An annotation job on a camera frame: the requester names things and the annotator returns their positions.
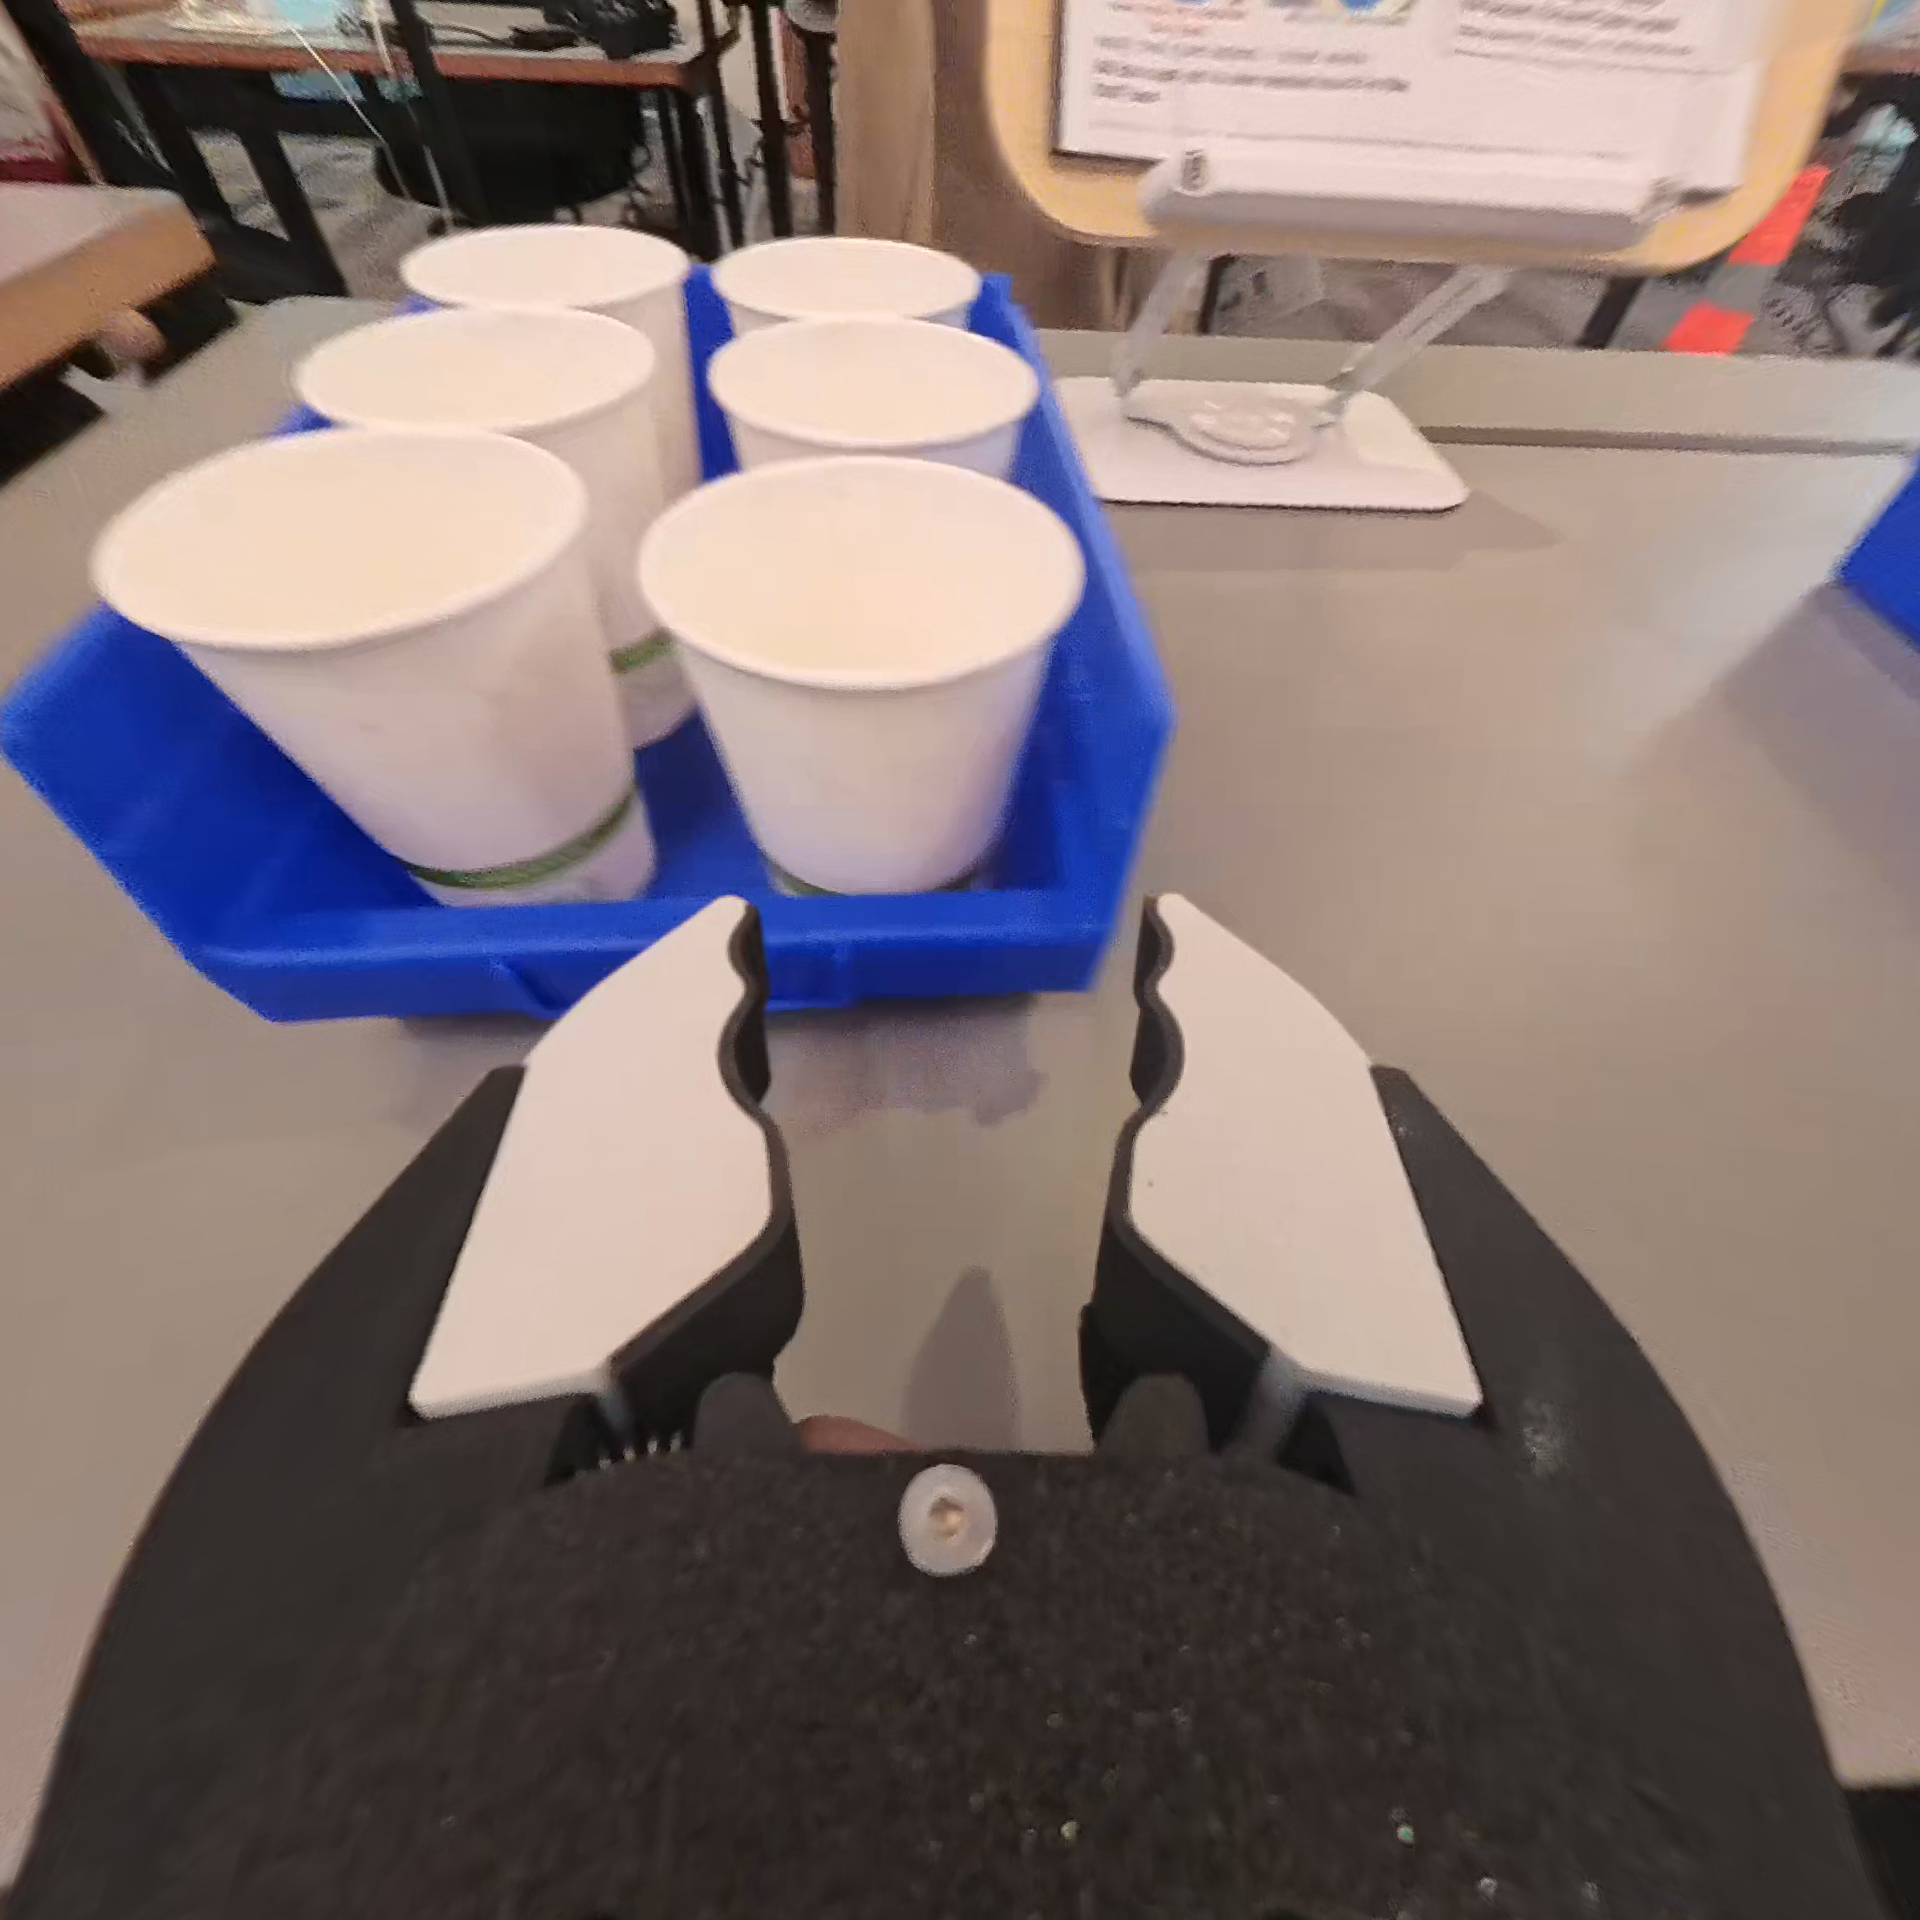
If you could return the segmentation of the blue plastic bin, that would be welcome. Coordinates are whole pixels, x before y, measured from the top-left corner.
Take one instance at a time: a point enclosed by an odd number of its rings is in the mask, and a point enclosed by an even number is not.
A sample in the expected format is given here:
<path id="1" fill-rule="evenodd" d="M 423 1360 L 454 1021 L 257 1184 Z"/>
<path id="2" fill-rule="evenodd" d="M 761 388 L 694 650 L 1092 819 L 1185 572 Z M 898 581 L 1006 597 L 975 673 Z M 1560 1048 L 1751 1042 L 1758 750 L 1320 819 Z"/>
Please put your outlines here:
<path id="1" fill-rule="evenodd" d="M 637 750 L 658 882 L 635 900 L 430 900 L 168 639 L 89 608 L 4 696 L 4 759 L 180 958 L 274 1021 L 565 1011 L 720 895 L 754 900 L 773 1011 L 1087 989 L 1177 705 L 1134 579 L 1006 276 L 975 334 L 1043 376 L 1015 484 L 1086 550 L 1006 826 L 945 895 L 780 891 L 699 718 Z"/>
<path id="2" fill-rule="evenodd" d="M 1835 585 L 1917 650 L 1917 464 L 1835 564 Z"/>

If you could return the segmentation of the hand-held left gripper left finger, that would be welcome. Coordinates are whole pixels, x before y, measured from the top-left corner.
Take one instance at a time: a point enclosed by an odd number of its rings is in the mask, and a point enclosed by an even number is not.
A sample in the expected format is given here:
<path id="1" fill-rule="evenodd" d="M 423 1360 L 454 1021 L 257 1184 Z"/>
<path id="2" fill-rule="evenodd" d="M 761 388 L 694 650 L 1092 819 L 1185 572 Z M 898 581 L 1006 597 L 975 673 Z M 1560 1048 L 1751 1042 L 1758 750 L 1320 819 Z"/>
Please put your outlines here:
<path id="1" fill-rule="evenodd" d="M 771 1378 L 805 1311 L 767 960 L 715 897 L 522 1057 L 410 1408 L 585 1401 L 625 1450 L 694 1433 L 720 1378 Z"/>

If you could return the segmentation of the printed instruction sheet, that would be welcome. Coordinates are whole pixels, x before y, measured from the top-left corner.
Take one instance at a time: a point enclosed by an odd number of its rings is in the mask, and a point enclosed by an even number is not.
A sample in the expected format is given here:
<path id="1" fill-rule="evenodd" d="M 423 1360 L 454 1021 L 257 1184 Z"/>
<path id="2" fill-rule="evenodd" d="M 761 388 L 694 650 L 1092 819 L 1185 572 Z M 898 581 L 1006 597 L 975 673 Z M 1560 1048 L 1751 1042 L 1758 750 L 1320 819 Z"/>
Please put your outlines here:
<path id="1" fill-rule="evenodd" d="M 1061 3 L 1052 150 L 1189 141 L 1732 179 L 1772 3 Z"/>

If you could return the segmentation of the orange traffic cone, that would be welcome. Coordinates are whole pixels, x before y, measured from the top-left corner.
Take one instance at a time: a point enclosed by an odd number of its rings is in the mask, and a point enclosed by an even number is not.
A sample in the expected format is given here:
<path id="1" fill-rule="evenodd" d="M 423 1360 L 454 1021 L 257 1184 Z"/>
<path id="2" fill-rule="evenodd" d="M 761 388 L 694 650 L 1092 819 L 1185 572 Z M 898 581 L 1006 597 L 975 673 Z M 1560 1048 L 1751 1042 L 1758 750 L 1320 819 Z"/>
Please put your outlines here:
<path id="1" fill-rule="evenodd" d="M 1734 356 L 1749 343 L 1831 172 L 1831 159 L 1802 165 L 1767 216 L 1734 248 L 1714 253 L 1698 289 L 1661 334 L 1665 353 Z"/>

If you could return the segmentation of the wooden display board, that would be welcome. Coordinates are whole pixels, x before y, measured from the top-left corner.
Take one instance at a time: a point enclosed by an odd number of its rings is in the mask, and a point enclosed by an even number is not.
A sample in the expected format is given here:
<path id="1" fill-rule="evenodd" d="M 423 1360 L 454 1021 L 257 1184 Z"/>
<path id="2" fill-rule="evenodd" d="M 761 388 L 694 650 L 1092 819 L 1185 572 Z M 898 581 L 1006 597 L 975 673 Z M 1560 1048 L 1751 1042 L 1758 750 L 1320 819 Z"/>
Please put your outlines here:
<path id="1" fill-rule="evenodd" d="M 1147 171 L 1136 159 L 1069 156 L 1057 147 L 1057 3 L 990 3 L 986 107 L 1001 156 L 1021 197 L 1080 242 L 1152 245 L 1201 259 L 1301 250 L 1653 276 L 1701 264 L 1770 216 L 1814 156 L 1835 83 L 1874 9 L 1874 3 L 1758 3 L 1749 24 L 1758 30 L 1762 73 L 1739 182 L 1719 197 L 1676 202 L 1665 219 L 1627 231 L 1623 245 L 1602 245 L 1593 227 L 1575 227 L 1568 216 L 1508 222 L 1488 212 L 1419 212 L 1383 199 L 1343 212 L 1327 199 L 1273 194 L 1273 185 L 1228 190 L 1224 209 L 1199 212 L 1177 190 L 1177 209 L 1166 212 L 1149 199 Z"/>

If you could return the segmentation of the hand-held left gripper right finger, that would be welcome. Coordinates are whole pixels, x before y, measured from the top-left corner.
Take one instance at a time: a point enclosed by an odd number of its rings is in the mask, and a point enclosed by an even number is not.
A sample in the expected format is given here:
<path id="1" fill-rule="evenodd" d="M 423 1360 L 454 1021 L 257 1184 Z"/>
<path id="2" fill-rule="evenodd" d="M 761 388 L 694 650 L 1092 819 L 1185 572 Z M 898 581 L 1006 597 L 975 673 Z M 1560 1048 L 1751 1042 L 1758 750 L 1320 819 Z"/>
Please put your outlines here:
<path id="1" fill-rule="evenodd" d="M 1181 895 L 1144 900 L 1134 991 L 1136 1110 L 1077 1325 L 1095 1440 L 1147 1378 L 1193 1388 L 1213 1450 L 1285 1454 L 1316 1401 L 1484 1414 L 1359 1037 Z"/>

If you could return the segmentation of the white document stand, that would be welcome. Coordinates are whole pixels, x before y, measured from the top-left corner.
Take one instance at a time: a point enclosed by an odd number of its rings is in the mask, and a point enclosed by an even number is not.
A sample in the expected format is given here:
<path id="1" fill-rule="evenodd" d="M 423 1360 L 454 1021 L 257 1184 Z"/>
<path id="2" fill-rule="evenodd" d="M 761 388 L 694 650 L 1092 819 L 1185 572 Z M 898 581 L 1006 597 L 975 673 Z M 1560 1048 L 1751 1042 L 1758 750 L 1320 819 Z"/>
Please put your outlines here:
<path id="1" fill-rule="evenodd" d="M 1636 248 L 1683 197 L 1669 165 L 1645 159 L 1193 141 L 1141 182 L 1141 212 L 1173 250 L 1112 369 L 1055 385 L 1092 490 L 1127 506 L 1450 510 L 1467 486 L 1380 388 L 1504 295 L 1526 250 L 1578 262 Z M 1213 270 L 1201 242 L 1290 231 L 1454 270 L 1327 385 L 1149 376 Z"/>

